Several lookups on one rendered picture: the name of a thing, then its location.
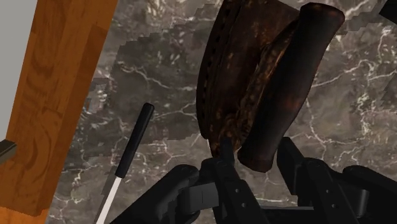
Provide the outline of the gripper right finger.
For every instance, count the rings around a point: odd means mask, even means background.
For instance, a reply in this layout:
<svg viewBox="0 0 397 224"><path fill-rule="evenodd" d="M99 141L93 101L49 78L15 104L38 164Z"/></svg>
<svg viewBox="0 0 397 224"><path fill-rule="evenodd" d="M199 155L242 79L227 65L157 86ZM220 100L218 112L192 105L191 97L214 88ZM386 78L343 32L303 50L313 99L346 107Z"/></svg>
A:
<svg viewBox="0 0 397 224"><path fill-rule="evenodd" d="M304 157L289 137L277 149L277 166L300 207L312 207L316 224L397 224L397 181L362 165L337 172Z"/></svg>

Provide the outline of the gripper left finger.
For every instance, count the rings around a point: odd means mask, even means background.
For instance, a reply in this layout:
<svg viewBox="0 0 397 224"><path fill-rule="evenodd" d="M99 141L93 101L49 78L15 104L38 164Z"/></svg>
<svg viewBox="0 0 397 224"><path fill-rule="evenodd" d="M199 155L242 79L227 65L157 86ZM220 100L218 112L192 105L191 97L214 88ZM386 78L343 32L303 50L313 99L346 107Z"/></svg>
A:
<svg viewBox="0 0 397 224"><path fill-rule="evenodd" d="M231 140L201 168L177 165L110 224L193 224L211 208L217 224L269 224L248 184L234 167Z"/></svg>

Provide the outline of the dark brown overripe banana bunch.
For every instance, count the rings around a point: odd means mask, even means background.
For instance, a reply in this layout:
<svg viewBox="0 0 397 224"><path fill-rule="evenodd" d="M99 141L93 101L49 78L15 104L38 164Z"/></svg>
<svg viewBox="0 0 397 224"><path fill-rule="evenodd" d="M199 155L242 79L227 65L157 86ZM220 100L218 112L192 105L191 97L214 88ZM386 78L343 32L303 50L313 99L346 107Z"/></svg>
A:
<svg viewBox="0 0 397 224"><path fill-rule="evenodd" d="M212 156L229 138L240 163L271 169L303 106L323 55L344 23L338 8L280 0L223 0L200 66L200 133Z"/></svg>

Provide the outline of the black handled kitchen knife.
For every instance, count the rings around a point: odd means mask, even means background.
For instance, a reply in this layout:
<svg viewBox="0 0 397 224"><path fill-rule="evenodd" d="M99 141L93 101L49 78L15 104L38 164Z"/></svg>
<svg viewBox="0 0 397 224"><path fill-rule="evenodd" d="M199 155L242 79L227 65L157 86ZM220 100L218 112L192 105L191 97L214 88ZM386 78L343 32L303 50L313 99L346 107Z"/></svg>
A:
<svg viewBox="0 0 397 224"><path fill-rule="evenodd" d="M143 138L144 132L150 122L154 111L154 105L146 102L143 104L129 141L124 149L118 167L115 172L111 171L102 190L102 202L93 224L104 224L111 204L115 198L121 180L126 176L129 167L136 154L137 148Z"/></svg>

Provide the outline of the orange wooden cabinet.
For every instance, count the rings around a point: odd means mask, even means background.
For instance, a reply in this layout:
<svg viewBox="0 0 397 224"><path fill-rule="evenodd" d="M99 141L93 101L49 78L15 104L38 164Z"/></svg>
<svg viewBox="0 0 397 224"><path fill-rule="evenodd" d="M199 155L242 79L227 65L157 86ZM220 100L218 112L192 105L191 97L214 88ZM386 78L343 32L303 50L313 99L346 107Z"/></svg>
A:
<svg viewBox="0 0 397 224"><path fill-rule="evenodd" d="M0 165L0 224L45 224L118 0L38 0Z"/></svg>

